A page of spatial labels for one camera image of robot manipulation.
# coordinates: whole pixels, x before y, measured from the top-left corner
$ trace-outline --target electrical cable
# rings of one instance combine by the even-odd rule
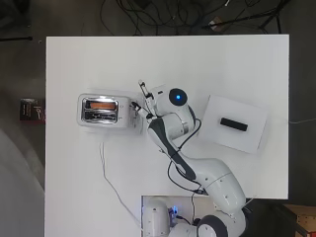
[[[250,0],[250,2],[248,2],[248,0],[245,0],[245,4],[247,7],[253,7],[255,6],[256,4],[260,3],[261,0],[257,0],[256,2],[253,3],[253,0]]]
[[[300,124],[300,123],[306,123],[306,122],[315,121],[315,120],[316,120],[316,118],[312,118],[312,119],[307,119],[307,120],[289,121],[288,123],[290,123],[290,124]]]
[[[191,196],[191,203],[192,203],[192,208],[193,208],[192,223],[195,222],[195,216],[196,216],[196,206],[195,206],[195,202],[194,202],[194,195],[195,195],[195,193],[193,193]]]
[[[186,219],[185,219],[183,216],[181,216],[181,215],[177,215],[176,218],[177,218],[177,219],[185,220],[188,224],[190,224],[189,221],[186,220]]]
[[[143,229],[141,228],[141,223],[140,221],[137,219],[137,217],[131,212],[131,210],[125,205],[125,203],[122,201],[122,199],[119,196],[119,193],[117,191],[117,189],[113,186],[113,184],[110,182],[110,180],[107,178],[106,175],[106,160],[104,157],[105,154],[105,144],[104,142],[100,143],[99,146],[99,151],[100,151],[100,159],[101,159],[101,163],[102,163],[102,169],[103,169],[103,176],[105,178],[105,180],[108,182],[108,184],[110,185],[110,187],[113,189],[113,191],[116,193],[118,200],[120,202],[120,204],[125,208],[125,210],[128,212],[128,214],[133,218],[133,220],[135,221],[135,223],[137,224],[137,227],[140,228],[141,231],[143,231]]]
[[[187,189],[187,188],[185,188],[185,187],[179,185],[177,182],[175,182],[175,181],[170,177],[170,168],[171,168],[171,164],[172,164],[172,163],[173,163],[173,162],[170,161],[169,166],[168,166],[168,171],[167,171],[169,180],[170,180],[172,183],[174,183],[176,186],[178,186],[179,188],[181,188],[181,189],[183,189],[183,190],[185,190],[185,191],[192,192],[192,193],[195,194],[197,190],[190,190],[190,189]]]
[[[131,7],[131,9],[133,8],[133,5],[129,2],[129,1],[127,1],[127,3],[128,3],[128,5]],[[135,25],[135,35],[137,34],[137,31],[139,32],[139,34],[142,36],[142,32],[140,31],[140,29],[139,29],[139,27],[138,27],[138,23],[139,23],[139,17],[138,17],[138,15],[137,14],[135,14],[136,15],[136,18],[137,18],[137,22],[136,22],[136,25]]]
[[[197,129],[180,145],[179,150],[178,150],[177,152],[179,152],[179,151],[182,149],[182,147],[199,131],[199,129],[200,129],[200,127],[201,127],[201,120],[198,119],[198,118],[196,118],[196,120],[199,121],[199,125],[198,125]],[[201,187],[201,184],[200,184],[199,182],[190,180],[188,177],[185,176],[185,174],[183,174],[183,173],[181,172],[181,170],[180,170],[176,165],[175,165],[175,167],[176,167],[176,170],[178,171],[179,175],[181,175],[181,176],[182,176],[183,178],[185,178],[186,180],[188,180],[188,181],[190,181],[190,182],[192,182],[192,183],[195,183],[195,184],[199,185],[199,188],[198,188],[197,190],[190,190],[190,189],[187,189],[187,188],[185,188],[185,187],[179,185],[177,182],[175,182],[175,181],[171,178],[171,176],[170,176],[170,168],[171,168],[171,164],[172,164],[172,163],[173,163],[173,162],[170,161],[169,166],[168,166],[168,171],[167,171],[168,178],[169,178],[169,180],[170,180],[172,183],[174,183],[176,186],[178,186],[179,188],[181,188],[181,189],[183,189],[183,190],[186,190],[186,191],[189,191],[189,192],[193,192],[193,193],[195,193],[195,194],[199,194],[199,195],[205,195],[205,194],[206,194],[205,189],[203,189],[203,190],[200,190],[200,189],[199,189],[199,188]]]
[[[154,24],[153,25],[151,25],[152,27],[155,27],[155,29],[156,29],[156,36],[158,36],[158,24],[157,24],[157,22],[156,22],[156,20],[155,19],[153,19],[148,13],[146,13],[146,12],[144,12],[144,11],[141,11],[141,10],[136,10],[134,7],[132,8],[132,9],[127,9],[127,8],[125,8],[123,5],[122,5],[122,0],[117,0],[117,2],[118,1],[120,1],[120,3],[121,3],[121,6],[123,7],[123,9],[126,11],[126,12],[133,12],[135,15],[137,15],[137,17],[139,18],[139,20],[143,23],[143,24],[145,24],[145,25],[149,25],[149,24],[147,24],[145,21],[143,21],[143,19],[141,18],[141,17],[139,17],[139,15],[138,15],[138,13],[143,13],[143,14],[145,14],[147,17],[149,17],[153,22],[154,22]]]
[[[101,5],[101,9],[100,9],[100,20],[101,20],[102,25],[107,29],[107,31],[108,31],[112,36],[114,36],[114,34],[112,33],[112,31],[108,28],[108,26],[105,24],[105,22],[103,21],[103,18],[102,18],[103,7],[104,7],[106,1],[107,1],[107,0],[104,0],[104,1],[102,2],[102,5]]]
[[[135,27],[137,28],[137,30],[140,32],[140,29],[138,28],[138,25],[133,21],[132,17],[128,14],[128,12],[125,10],[124,5],[122,4],[121,0],[116,0],[118,6],[121,8],[121,10],[129,17],[129,19],[131,20],[131,22],[135,25]]]
[[[224,0],[224,2],[223,2],[222,4],[220,4],[218,7],[216,7],[216,8],[214,8],[214,9],[210,10],[210,11],[207,12],[207,13],[205,13],[205,14],[203,15],[203,18],[206,17],[206,16],[208,16],[208,15],[210,15],[210,14],[212,14],[212,13],[214,13],[214,12],[216,12],[216,11],[218,11],[218,10],[221,9],[221,8],[225,7],[225,6],[226,6],[226,2],[227,2],[227,0]]]
[[[183,143],[181,143],[181,145],[178,147],[179,150],[181,150],[182,147],[199,131],[199,129],[200,129],[200,127],[201,127],[201,120],[198,119],[198,118],[196,118],[196,120],[199,121],[199,125],[198,125],[198,127],[197,127],[197,130],[195,130],[190,136],[188,136],[188,138],[187,138]]]

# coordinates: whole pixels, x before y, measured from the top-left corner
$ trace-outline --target dark floor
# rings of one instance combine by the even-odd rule
[[[165,1],[153,0],[157,5],[160,17],[166,21],[169,18]],[[197,0],[205,12],[221,5],[223,0]],[[21,128],[32,146],[35,148],[40,160],[44,164],[45,132],[43,125],[30,125],[19,123],[19,100],[21,98],[44,98],[45,96],[45,38],[48,36],[109,36],[110,33],[100,21],[100,8],[103,0],[33,0],[29,18],[31,26],[14,27],[0,30],[0,38],[33,36],[33,41],[15,41],[0,43],[0,92],[1,98],[10,105],[12,121]],[[177,12],[176,1],[167,0],[173,15]],[[197,16],[197,5],[189,4],[183,0],[187,7],[189,21],[193,22]],[[240,17],[252,13],[265,12],[277,4],[277,0],[262,0],[256,6],[247,8]],[[263,34],[262,31],[251,29],[248,25],[258,25],[262,20],[249,20],[243,24],[228,25],[224,33],[205,31],[200,26],[207,25],[215,16],[222,20],[235,19],[245,9],[244,0],[231,0],[228,7],[205,17],[197,26],[191,28],[159,27],[160,36],[174,35],[245,35]],[[153,6],[146,11],[156,21],[157,13]],[[303,120],[316,118],[316,1],[292,0],[281,12],[280,20],[282,31],[290,34],[289,57],[289,117],[290,120]],[[114,0],[107,0],[103,19],[106,25],[116,36],[133,36],[135,26],[128,16],[118,7]],[[180,24],[177,17],[170,24]],[[144,36],[154,36],[155,28],[139,23]],[[267,26],[270,34],[277,33],[276,21]],[[316,122],[291,124],[289,128],[289,201],[296,204],[316,205]],[[258,224],[252,227],[262,229],[261,234],[252,233],[249,236],[274,236],[265,231],[264,225],[276,223],[275,218],[263,202],[254,201],[252,207],[257,210],[255,219]]]

